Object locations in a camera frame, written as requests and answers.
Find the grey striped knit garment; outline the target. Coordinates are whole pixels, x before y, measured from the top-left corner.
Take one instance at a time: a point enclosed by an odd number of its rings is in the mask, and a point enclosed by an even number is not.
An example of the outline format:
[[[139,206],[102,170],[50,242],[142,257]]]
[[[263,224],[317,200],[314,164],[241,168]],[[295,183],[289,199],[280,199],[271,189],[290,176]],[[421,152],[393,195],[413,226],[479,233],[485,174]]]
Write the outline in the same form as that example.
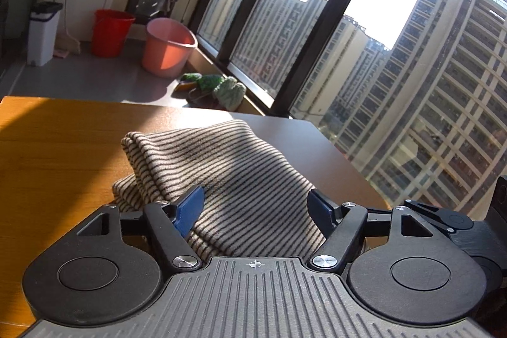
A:
[[[247,123],[144,134],[121,140],[133,172],[113,183],[120,211],[175,202],[193,186],[204,209],[186,240],[198,256],[309,257],[325,238],[309,216],[314,188]]]

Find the white bin black lid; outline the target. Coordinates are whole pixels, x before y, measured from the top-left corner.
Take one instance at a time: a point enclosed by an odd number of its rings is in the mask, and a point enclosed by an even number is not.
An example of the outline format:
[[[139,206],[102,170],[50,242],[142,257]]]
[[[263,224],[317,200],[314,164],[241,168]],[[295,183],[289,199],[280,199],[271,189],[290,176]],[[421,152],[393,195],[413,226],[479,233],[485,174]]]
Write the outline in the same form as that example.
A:
[[[53,57],[58,21],[63,4],[45,1],[34,4],[29,15],[27,64],[44,66]]]

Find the red plastic bucket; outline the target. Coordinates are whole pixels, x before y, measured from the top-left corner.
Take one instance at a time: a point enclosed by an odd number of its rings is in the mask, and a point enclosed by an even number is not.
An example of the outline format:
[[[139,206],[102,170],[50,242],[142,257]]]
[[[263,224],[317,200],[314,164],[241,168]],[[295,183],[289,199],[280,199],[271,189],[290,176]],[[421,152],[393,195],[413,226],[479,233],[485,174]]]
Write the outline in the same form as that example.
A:
[[[136,17],[117,10],[96,10],[91,40],[91,53],[96,57],[118,57]]]

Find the pink plastic bucket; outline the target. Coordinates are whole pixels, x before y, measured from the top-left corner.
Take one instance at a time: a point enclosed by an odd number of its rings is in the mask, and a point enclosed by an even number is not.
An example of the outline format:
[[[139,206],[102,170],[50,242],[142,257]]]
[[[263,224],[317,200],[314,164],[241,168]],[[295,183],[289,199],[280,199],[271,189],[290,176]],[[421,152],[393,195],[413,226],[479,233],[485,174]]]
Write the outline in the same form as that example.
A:
[[[198,39],[181,22],[155,18],[146,25],[142,66],[152,75],[176,78],[197,46]]]

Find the green cloth pile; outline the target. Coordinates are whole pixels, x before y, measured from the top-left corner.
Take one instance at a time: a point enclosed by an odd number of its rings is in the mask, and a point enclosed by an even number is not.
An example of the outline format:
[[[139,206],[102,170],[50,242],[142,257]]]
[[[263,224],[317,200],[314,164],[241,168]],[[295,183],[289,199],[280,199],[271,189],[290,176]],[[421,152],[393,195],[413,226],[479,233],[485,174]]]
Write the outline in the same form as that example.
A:
[[[186,73],[175,87],[175,95],[189,106],[234,112],[244,99],[247,88],[233,76]]]

